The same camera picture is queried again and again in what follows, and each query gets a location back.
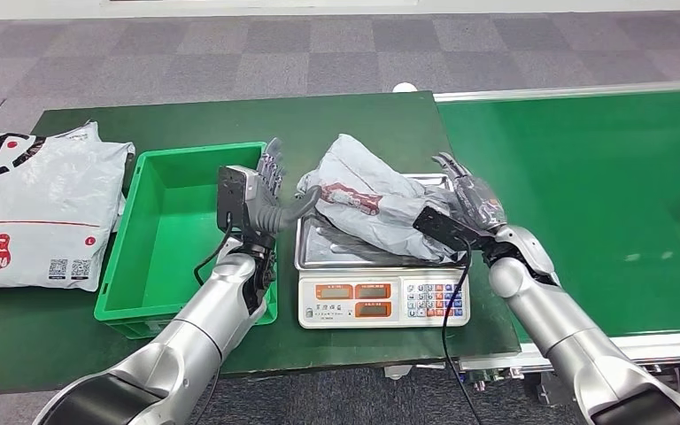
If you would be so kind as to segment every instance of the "green plastic crate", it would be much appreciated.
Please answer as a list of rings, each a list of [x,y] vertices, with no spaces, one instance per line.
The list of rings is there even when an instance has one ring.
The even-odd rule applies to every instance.
[[[222,240],[216,224],[220,166],[254,168],[265,143],[149,151],[136,163],[95,318],[129,339],[156,336],[199,284],[193,269]],[[200,270],[205,277],[214,261]],[[277,282],[258,325],[277,318]]]

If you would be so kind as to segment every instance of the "power cord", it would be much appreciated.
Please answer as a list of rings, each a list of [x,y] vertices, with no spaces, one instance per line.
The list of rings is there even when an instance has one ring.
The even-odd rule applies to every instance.
[[[215,372],[215,377],[212,380],[212,389],[210,390],[210,395],[207,396],[207,400],[202,405],[202,410],[200,410],[199,413],[197,413],[197,418],[194,420],[194,422],[192,422],[192,425],[197,425],[199,423],[199,420],[202,419],[202,414],[205,413],[205,410],[207,410],[207,407],[213,401],[213,396],[215,395],[215,387],[218,385],[218,376],[219,375],[220,375],[220,369],[218,369],[218,371]]]
[[[206,259],[203,259],[202,262],[199,263],[198,266],[194,267],[194,278],[197,279],[197,282],[199,282],[199,286],[205,286],[205,281],[203,281],[202,278],[199,277],[199,270],[201,270],[202,267],[206,266],[207,263],[209,263],[215,257],[217,257],[218,254],[220,254],[220,251],[222,251],[223,247],[225,246],[225,243],[230,238],[230,234],[233,233],[233,221],[230,219],[230,212],[226,216],[226,221],[228,222],[228,227],[225,229],[225,235],[223,235],[223,240],[220,241],[220,244],[215,249],[215,252],[208,255]]]
[[[455,363],[452,360],[452,357],[450,357],[449,351],[447,350],[447,319],[450,317],[450,311],[452,310],[452,305],[455,302],[455,298],[457,297],[457,294],[460,293],[460,290],[462,289],[462,284],[465,282],[466,276],[468,276],[468,271],[470,270],[470,265],[472,261],[473,250],[470,248],[470,243],[467,240],[465,240],[464,242],[467,245],[467,249],[462,258],[464,261],[461,262],[465,263],[465,266],[462,269],[462,275],[458,280],[457,286],[455,286],[455,291],[452,293],[450,302],[447,303],[447,310],[444,312],[444,323],[442,323],[442,347],[444,348],[444,356],[447,358],[447,362],[450,364],[450,369],[452,370],[452,373],[455,375],[455,379],[457,380],[458,385],[462,390],[462,394],[465,396],[465,400],[467,400],[467,405],[470,406],[470,411],[473,412],[475,421],[478,423],[478,425],[483,425],[483,422],[481,422],[481,417],[478,416],[478,412],[475,411],[473,400],[470,398],[470,395],[468,394],[468,391],[465,388],[465,384],[462,383],[462,381],[460,380],[460,374],[458,373],[458,370],[455,367]]]

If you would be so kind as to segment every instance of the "qr code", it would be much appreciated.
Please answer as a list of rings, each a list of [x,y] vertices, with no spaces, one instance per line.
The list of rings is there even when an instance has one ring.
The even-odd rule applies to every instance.
[[[82,281],[89,279],[89,260],[76,259],[72,261],[72,280]]]
[[[50,267],[48,267],[48,278],[49,279],[65,279],[66,278],[66,265],[69,264],[68,259],[52,259],[50,261]]]

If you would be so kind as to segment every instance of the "scale keypad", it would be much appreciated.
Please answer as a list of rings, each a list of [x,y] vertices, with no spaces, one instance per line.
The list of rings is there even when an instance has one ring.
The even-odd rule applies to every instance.
[[[454,294],[452,284],[408,284],[407,289],[407,317],[444,317],[447,305]],[[454,295],[450,316],[462,316],[462,293]]]

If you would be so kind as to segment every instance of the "green table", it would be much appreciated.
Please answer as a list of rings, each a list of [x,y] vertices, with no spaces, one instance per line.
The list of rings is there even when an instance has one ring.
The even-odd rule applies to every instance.
[[[680,361],[680,83],[437,96],[459,161],[531,229],[564,289],[638,361]],[[522,359],[538,366],[515,321]]]
[[[50,111],[34,133],[57,134],[90,119],[98,121],[104,140],[133,141],[140,153],[280,136],[289,172],[282,191],[285,199],[339,133],[357,137],[403,173],[437,172],[429,156],[450,150],[428,92]],[[125,188],[130,173],[126,177]],[[228,358],[224,375],[273,375],[443,357],[437,328],[300,328],[294,234],[289,231],[278,243],[278,319],[250,331]],[[518,352],[509,313],[489,290],[483,264],[475,265],[470,281],[471,319],[463,328],[452,328],[450,353],[474,358]],[[0,391],[55,388],[109,367],[143,344],[96,322],[95,298],[79,290],[0,290]]]

